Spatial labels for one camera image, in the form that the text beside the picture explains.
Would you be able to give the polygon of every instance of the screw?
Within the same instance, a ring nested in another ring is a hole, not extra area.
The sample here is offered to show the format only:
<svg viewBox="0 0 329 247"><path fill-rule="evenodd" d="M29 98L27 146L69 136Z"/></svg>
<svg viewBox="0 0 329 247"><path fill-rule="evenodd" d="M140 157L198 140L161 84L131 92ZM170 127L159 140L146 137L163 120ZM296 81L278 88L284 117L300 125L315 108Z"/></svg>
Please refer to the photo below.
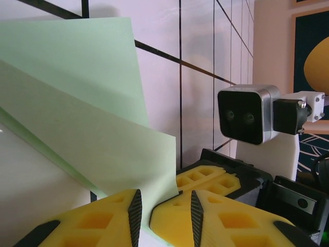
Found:
<svg viewBox="0 0 329 247"><path fill-rule="evenodd" d="M297 131L297 133L300 134L300 135L304 134L304 132L305 132L304 128L301 128L300 130Z"/></svg>
<svg viewBox="0 0 329 247"><path fill-rule="evenodd" d="M306 107L306 102L304 100L300 100L300 101L298 101L298 106L300 108L305 108Z"/></svg>

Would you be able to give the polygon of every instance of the camera lens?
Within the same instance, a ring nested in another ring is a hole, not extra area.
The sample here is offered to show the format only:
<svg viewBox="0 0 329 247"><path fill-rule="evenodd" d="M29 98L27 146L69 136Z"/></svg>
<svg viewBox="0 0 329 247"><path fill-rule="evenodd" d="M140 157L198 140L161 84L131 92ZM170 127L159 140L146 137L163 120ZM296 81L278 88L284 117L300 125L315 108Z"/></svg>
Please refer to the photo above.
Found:
<svg viewBox="0 0 329 247"><path fill-rule="evenodd" d="M233 121L233 119L234 119L234 113L231 110L226 111L226 118L229 121Z"/></svg>
<svg viewBox="0 0 329 247"><path fill-rule="evenodd" d="M255 118L251 113L245 114L244 119L245 119L245 123L248 125L253 124L255 122Z"/></svg>

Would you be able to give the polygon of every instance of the depth camera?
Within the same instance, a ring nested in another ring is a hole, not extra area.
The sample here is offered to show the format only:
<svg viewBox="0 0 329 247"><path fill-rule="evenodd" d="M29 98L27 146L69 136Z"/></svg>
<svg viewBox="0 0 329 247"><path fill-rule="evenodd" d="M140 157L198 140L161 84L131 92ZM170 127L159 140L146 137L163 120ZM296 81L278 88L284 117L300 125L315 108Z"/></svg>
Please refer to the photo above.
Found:
<svg viewBox="0 0 329 247"><path fill-rule="evenodd" d="M261 145L277 136L273 130L273 101L281 97L273 85L235 85L218 93L222 134Z"/></svg>

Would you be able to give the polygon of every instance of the white tile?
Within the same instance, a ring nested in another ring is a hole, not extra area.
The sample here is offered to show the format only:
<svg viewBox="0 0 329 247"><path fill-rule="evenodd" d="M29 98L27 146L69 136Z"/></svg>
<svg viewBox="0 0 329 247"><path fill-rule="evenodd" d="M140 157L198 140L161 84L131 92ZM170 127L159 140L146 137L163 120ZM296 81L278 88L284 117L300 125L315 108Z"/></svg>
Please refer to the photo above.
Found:
<svg viewBox="0 0 329 247"><path fill-rule="evenodd" d="M0 124L1 246L37 225L90 202L90 191Z"/></svg>
<svg viewBox="0 0 329 247"><path fill-rule="evenodd" d="M176 136L180 166L179 64L137 49L150 127Z"/></svg>
<svg viewBox="0 0 329 247"><path fill-rule="evenodd" d="M231 0L218 0L218 2L221 4L225 13L228 15L228 17L231 19L232 18L232 2L231 2ZM215 6L219 5L218 2L217 2L217 0L215 0Z"/></svg>
<svg viewBox="0 0 329 247"><path fill-rule="evenodd" d="M231 79L231 23L215 4L215 74Z"/></svg>
<svg viewBox="0 0 329 247"><path fill-rule="evenodd" d="M254 14L254 8L255 8L255 0L250 0L249 8L250 8L250 12L251 12L252 17L254 17L253 14Z"/></svg>
<svg viewBox="0 0 329 247"><path fill-rule="evenodd" d="M242 44L241 53L241 84L248 84L248 56L247 48Z"/></svg>
<svg viewBox="0 0 329 247"><path fill-rule="evenodd" d="M179 57L179 5L177 0L92 0L90 18L130 17L135 39Z"/></svg>
<svg viewBox="0 0 329 247"><path fill-rule="evenodd" d="M248 54L248 84L253 83L253 58Z"/></svg>
<svg viewBox="0 0 329 247"><path fill-rule="evenodd" d="M223 146L221 149L217 151L218 153L221 153L226 156L230 156L230 143Z"/></svg>
<svg viewBox="0 0 329 247"><path fill-rule="evenodd" d="M241 84L241 39L232 29L231 82Z"/></svg>
<svg viewBox="0 0 329 247"><path fill-rule="evenodd" d="M237 145L237 140L230 141L230 157L231 158L236 157L236 145Z"/></svg>
<svg viewBox="0 0 329 247"><path fill-rule="evenodd" d="M45 11L13 0L0 1L0 21L4 20L58 20Z"/></svg>
<svg viewBox="0 0 329 247"><path fill-rule="evenodd" d="M232 0L232 23L238 33L242 31L242 0Z"/></svg>
<svg viewBox="0 0 329 247"><path fill-rule="evenodd" d="M251 52L251 54L253 54L253 21L251 16L249 15L249 42L248 42L248 46L249 46L249 51Z"/></svg>
<svg viewBox="0 0 329 247"><path fill-rule="evenodd" d="M213 1L181 1L181 57L213 72Z"/></svg>
<svg viewBox="0 0 329 247"><path fill-rule="evenodd" d="M242 0L242 39L246 45L249 43L249 8L246 0Z"/></svg>
<svg viewBox="0 0 329 247"><path fill-rule="evenodd" d="M229 83L215 79L215 90L214 90L214 148L219 147L223 143L227 142L229 138L223 136L220 128L220 114L218 111L218 92L222 89L230 87Z"/></svg>
<svg viewBox="0 0 329 247"><path fill-rule="evenodd" d="M182 67L182 164L200 159L202 148L212 149L213 78Z"/></svg>
<svg viewBox="0 0 329 247"><path fill-rule="evenodd" d="M47 0L47 2L82 16L81 0Z"/></svg>

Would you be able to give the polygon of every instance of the green paper sheet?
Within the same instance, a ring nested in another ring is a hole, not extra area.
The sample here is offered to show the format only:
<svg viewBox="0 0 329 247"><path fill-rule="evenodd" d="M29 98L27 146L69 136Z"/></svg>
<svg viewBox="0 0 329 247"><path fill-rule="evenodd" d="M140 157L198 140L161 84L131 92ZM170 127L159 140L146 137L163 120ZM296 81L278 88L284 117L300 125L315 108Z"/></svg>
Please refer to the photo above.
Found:
<svg viewBox="0 0 329 247"><path fill-rule="evenodd" d="M0 33L1 60L148 127L129 18L4 22Z"/></svg>
<svg viewBox="0 0 329 247"><path fill-rule="evenodd" d="M3 110L70 164L74 177L82 175L106 195L141 189L143 227L156 204L178 194L175 137L96 108L3 61L0 86Z"/></svg>

